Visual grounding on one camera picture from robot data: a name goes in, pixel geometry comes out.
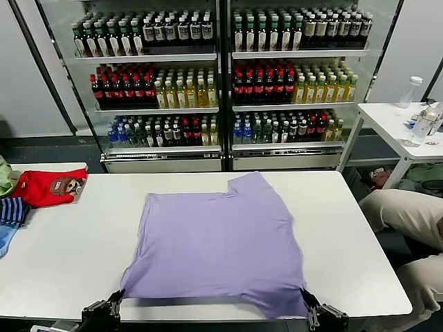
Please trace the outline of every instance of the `t-shirt sleeve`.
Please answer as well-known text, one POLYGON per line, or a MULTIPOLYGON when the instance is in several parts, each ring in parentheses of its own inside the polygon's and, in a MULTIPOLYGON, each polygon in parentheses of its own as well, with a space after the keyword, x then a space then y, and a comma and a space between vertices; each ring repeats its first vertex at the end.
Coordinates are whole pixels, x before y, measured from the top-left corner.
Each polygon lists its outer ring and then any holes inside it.
POLYGON ((228 190, 234 194, 250 194, 262 192, 272 187, 259 172, 253 172, 239 178, 234 178, 228 182, 228 190))

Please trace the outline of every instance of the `cartoon character print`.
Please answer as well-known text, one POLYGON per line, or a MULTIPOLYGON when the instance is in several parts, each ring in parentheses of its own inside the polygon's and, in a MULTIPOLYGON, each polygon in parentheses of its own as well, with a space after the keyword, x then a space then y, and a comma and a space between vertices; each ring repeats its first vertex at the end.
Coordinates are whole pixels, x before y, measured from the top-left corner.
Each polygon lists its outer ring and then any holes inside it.
POLYGON ((86 178, 73 178, 72 176, 56 178, 49 186, 49 192, 52 195, 64 196, 71 195, 76 197, 86 181, 86 178))

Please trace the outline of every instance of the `white table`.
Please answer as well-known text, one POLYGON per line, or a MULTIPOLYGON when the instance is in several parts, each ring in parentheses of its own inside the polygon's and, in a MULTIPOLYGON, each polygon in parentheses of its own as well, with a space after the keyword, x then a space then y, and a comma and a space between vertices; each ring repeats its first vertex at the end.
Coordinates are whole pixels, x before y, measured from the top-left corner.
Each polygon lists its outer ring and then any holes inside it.
POLYGON ((436 163, 443 161, 443 133, 437 132, 433 136, 428 137, 425 143, 419 147, 405 145, 405 141, 410 134, 408 120, 412 115, 418 114, 426 107, 426 103, 421 102, 412 103, 408 109, 400 109, 396 104, 359 104, 359 115, 336 169, 339 172, 344 170, 364 122, 370 125, 400 156, 400 161, 383 186, 384 189, 396 187, 413 163, 436 163), (429 141, 439 144, 426 144, 429 141))
MULTIPOLYGON (((89 175, 77 203, 35 210, 29 226, 15 235, 0 260, 0 316, 78 320, 84 306, 118 290, 147 193, 224 192, 227 180, 243 174, 89 175)), ((307 286, 321 302, 351 317, 411 312, 340 173, 262 174, 295 217, 307 286)), ((169 306, 126 299, 120 313, 123 321, 264 319, 252 304, 205 299, 169 306)))

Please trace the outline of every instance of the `purple t-shirt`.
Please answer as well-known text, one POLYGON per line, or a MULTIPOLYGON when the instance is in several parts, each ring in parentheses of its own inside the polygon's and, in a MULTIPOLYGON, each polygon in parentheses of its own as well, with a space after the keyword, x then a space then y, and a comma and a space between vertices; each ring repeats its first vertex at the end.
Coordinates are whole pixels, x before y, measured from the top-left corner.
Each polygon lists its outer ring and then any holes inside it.
POLYGON ((236 296, 267 318, 306 316, 293 218, 258 172, 227 193, 149 194, 125 297, 236 296))

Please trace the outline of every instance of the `striped cloth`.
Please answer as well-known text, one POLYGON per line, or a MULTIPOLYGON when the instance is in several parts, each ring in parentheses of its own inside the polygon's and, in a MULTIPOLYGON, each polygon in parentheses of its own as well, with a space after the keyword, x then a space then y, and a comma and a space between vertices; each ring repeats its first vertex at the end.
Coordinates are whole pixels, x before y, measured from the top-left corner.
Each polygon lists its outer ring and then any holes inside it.
POLYGON ((1 199, 0 211, 0 225, 17 225, 20 227, 25 223, 30 206, 24 203, 21 197, 1 199))

